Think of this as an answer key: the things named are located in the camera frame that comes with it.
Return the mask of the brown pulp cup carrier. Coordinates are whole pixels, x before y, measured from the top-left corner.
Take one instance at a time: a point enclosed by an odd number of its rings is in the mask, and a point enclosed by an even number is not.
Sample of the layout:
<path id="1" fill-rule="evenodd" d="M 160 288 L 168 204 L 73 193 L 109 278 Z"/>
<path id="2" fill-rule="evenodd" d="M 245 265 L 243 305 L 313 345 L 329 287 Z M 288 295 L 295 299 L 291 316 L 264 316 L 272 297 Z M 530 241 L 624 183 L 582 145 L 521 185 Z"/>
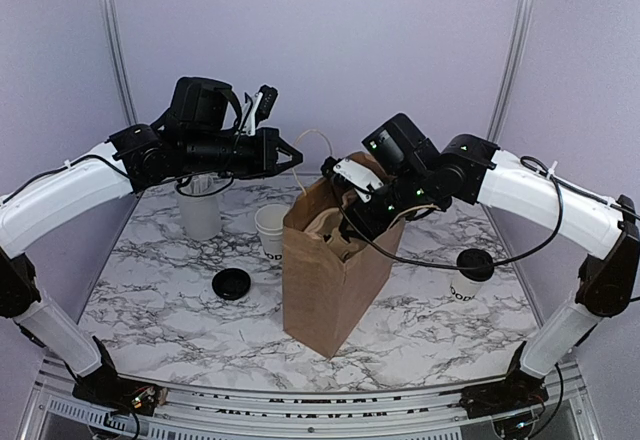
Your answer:
<path id="1" fill-rule="evenodd" d="M 352 258 L 367 244 L 355 235 L 340 230 L 344 216 L 337 207 L 321 211 L 304 229 L 304 232 L 323 240 L 326 246 L 342 262 Z"/>

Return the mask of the black plastic cup lid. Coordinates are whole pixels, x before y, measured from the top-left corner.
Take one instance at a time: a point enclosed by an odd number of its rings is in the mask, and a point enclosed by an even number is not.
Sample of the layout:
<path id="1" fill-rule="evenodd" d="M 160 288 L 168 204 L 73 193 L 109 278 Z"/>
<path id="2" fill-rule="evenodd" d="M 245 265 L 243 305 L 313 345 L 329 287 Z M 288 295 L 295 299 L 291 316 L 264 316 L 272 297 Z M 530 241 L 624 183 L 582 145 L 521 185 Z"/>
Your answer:
<path id="1" fill-rule="evenodd" d="M 464 277 L 479 283 L 489 281 L 495 270 L 493 257 L 487 251 L 477 248 L 460 252 L 456 258 L 456 265 Z"/>

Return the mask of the brown paper bag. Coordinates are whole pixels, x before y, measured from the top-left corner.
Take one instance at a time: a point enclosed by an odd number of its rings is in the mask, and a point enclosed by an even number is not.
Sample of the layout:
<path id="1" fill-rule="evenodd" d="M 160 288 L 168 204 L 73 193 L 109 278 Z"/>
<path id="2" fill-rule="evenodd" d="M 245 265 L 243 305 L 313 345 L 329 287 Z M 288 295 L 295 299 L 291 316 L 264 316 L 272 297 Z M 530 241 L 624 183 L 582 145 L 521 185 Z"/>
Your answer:
<path id="1" fill-rule="evenodd" d="M 357 195 L 320 177 L 284 217 L 283 328 L 325 358 L 333 357 L 389 279 L 393 260 L 368 245 L 342 262 L 323 240 L 304 232 L 323 210 Z"/>

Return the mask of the white paper cup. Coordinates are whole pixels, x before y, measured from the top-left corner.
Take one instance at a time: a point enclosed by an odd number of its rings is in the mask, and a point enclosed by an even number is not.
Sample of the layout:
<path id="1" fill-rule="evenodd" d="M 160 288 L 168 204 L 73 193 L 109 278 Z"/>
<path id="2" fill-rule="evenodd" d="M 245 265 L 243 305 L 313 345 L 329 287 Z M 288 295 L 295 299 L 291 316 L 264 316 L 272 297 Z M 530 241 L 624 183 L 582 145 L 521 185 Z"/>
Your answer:
<path id="1" fill-rule="evenodd" d="M 481 288 L 487 283 L 487 279 L 469 271 L 458 271 L 450 281 L 449 293 L 459 302 L 473 300 Z"/>

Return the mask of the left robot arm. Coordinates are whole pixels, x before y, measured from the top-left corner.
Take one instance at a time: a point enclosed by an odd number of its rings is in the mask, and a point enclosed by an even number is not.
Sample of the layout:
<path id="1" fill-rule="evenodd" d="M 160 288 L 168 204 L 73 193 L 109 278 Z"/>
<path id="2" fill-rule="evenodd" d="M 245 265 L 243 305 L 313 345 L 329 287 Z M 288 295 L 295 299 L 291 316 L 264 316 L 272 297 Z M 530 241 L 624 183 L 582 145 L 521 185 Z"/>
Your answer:
<path id="1" fill-rule="evenodd" d="M 153 408 L 160 387 L 118 373 L 106 346 L 83 332 L 37 280 L 29 255 L 59 240 L 79 217 L 167 183 L 214 174 L 230 180 L 276 176 L 302 155 L 264 126 L 278 91 L 263 85 L 238 99 L 223 81 L 180 78 L 169 107 L 150 124 L 110 135 L 78 158 L 26 181 L 1 198 L 1 315 L 70 371 L 74 395 L 137 412 Z"/>

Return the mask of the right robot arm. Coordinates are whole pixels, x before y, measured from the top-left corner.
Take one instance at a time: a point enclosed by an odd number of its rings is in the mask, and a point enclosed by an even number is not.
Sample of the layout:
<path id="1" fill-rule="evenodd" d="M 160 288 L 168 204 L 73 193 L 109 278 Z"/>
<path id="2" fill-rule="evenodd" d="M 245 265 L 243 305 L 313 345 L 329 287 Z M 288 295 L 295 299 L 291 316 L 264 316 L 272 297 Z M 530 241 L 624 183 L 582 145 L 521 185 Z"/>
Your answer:
<path id="1" fill-rule="evenodd" d="M 326 162 L 324 172 L 356 192 L 343 214 L 368 244 L 414 210 L 445 210 L 460 200 L 512 213 L 585 251 L 575 295 L 516 349 L 502 379 L 467 387 L 460 398 L 469 418 L 545 402 L 545 379 L 560 360 L 632 302 L 639 267 L 633 201 L 580 188 L 531 156 L 516 156 L 471 134 L 438 149 L 404 114 L 387 120 L 363 144 L 373 166 L 343 158 Z"/>

